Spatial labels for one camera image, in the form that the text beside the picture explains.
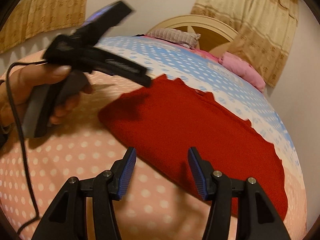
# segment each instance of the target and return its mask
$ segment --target beige curtain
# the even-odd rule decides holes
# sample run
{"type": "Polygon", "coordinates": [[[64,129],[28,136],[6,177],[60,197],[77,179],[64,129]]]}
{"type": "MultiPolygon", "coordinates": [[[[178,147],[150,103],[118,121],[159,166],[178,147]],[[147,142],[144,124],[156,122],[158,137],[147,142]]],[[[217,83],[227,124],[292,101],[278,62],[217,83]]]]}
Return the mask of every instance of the beige curtain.
{"type": "Polygon", "coordinates": [[[254,0],[228,51],[249,62],[274,87],[298,23],[298,0],[254,0]]]}
{"type": "Polygon", "coordinates": [[[21,0],[0,31],[0,53],[41,32],[81,25],[87,0],[21,0]]]}
{"type": "Polygon", "coordinates": [[[197,0],[191,14],[206,15],[240,30],[252,0],[197,0]]]}

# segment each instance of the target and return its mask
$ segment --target black cable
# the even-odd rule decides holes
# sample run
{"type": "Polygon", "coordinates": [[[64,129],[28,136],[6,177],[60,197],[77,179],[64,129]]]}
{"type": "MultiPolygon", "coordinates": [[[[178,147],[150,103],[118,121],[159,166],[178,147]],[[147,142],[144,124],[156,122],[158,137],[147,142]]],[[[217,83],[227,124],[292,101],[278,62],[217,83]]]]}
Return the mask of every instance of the black cable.
{"type": "Polygon", "coordinates": [[[30,225],[31,223],[37,221],[40,219],[40,215],[39,215],[39,208],[36,202],[36,198],[35,198],[35,194],[33,192],[32,189],[32,184],[31,184],[31,179],[30,179],[30,174],[29,174],[29,168],[28,168],[28,162],[27,162],[27,153],[26,153],[26,145],[24,143],[24,136],[23,136],[23,131],[22,131],[22,127],[21,127],[21,122],[18,116],[18,112],[16,109],[16,106],[14,104],[14,99],[12,96],[12,91],[11,91],[11,87],[10,87],[10,82],[9,82],[9,74],[10,71],[12,70],[12,68],[14,68],[15,66],[18,65],[30,65],[30,64],[44,64],[47,63],[46,60],[43,61],[38,61],[38,62],[32,62],[32,63],[24,63],[24,62],[15,62],[13,63],[7,70],[7,75],[6,75],[6,88],[7,88],[7,94],[8,94],[8,99],[9,99],[9,103],[11,106],[11,110],[12,110],[12,114],[14,117],[14,121],[16,123],[17,126],[17,131],[18,131],[18,136],[19,136],[19,141],[20,141],[20,145],[21,145],[21,152],[22,152],[22,158],[23,158],[23,167],[25,170],[25,174],[26,174],[26,180],[27,180],[27,185],[28,185],[28,190],[29,190],[29,194],[32,200],[32,204],[33,204],[33,208],[35,209],[35,217],[30,219],[29,221],[25,222],[23,225],[21,225],[21,227],[18,229],[17,234],[20,235],[22,230],[27,227],[28,225],[30,225]]]}

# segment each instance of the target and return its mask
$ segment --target red garment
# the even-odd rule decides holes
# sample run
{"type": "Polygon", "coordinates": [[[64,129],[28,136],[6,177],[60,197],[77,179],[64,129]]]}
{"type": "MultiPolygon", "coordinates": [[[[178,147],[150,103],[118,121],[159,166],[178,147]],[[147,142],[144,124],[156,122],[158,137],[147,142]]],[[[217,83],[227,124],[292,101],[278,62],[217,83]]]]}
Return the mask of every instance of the red garment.
{"type": "MultiPolygon", "coordinates": [[[[151,88],[123,94],[98,116],[125,146],[135,147],[139,157],[192,195],[198,196],[187,152],[195,146],[215,170],[230,178],[256,178],[284,219],[288,209],[284,169],[274,145],[249,120],[219,105],[212,93],[162,75],[151,88]]],[[[237,213],[236,200],[232,211],[237,213]]]]}

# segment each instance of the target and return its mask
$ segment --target bed sheet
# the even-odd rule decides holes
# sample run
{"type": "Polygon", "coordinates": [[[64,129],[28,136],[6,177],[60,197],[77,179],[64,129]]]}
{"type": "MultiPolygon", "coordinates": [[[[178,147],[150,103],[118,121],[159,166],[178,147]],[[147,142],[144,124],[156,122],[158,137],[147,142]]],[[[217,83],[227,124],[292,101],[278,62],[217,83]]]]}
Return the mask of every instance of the bed sheet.
{"type": "MultiPolygon", "coordinates": [[[[130,58],[148,67],[155,78],[166,73],[180,77],[188,86],[213,92],[216,100],[275,144],[285,172],[288,212],[284,223],[292,240],[305,235],[306,196],[303,177],[292,142],[274,110],[250,84],[219,64],[168,44],[140,37],[113,37],[98,47],[130,58]]],[[[36,61],[41,52],[25,61],[36,61]]],[[[89,76],[95,92],[84,95],[81,105],[46,137],[27,142],[32,184],[41,214],[59,188],[71,176],[86,179],[96,176],[122,158],[125,147],[104,129],[97,112],[124,92],[140,86],[121,77],[101,73],[89,76]]],[[[13,134],[0,153],[0,200],[15,229],[34,215],[26,188],[20,146],[13,134]]],[[[201,239],[209,206],[185,193],[141,160],[132,176],[124,201],[115,202],[116,217],[123,240],[201,239]]],[[[92,209],[88,205],[88,236],[93,238],[92,209]]],[[[22,232],[30,239],[37,223],[22,232]]],[[[229,239],[235,239],[236,218],[232,217],[229,239]]]]}

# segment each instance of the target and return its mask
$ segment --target ribbed blue pad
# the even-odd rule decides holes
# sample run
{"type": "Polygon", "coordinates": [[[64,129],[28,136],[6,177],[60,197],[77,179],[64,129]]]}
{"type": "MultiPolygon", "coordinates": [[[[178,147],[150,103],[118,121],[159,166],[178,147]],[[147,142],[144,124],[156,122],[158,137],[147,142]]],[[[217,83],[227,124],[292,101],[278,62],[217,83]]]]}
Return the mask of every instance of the ribbed blue pad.
{"type": "Polygon", "coordinates": [[[205,178],[196,159],[196,156],[191,148],[188,150],[188,162],[192,172],[193,179],[196,183],[198,193],[203,200],[207,200],[209,194],[206,190],[205,178]]]}
{"type": "Polygon", "coordinates": [[[133,169],[136,164],[136,160],[137,160],[137,152],[136,152],[136,149],[133,148],[133,150],[131,151],[130,156],[128,158],[127,164],[124,167],[122,175],[119,179],[119,190],[118,190],[119,199],[122,199],[122,197],[127,192],[129,182],[131,179],[131,175],[133,173],[133,169]]]}

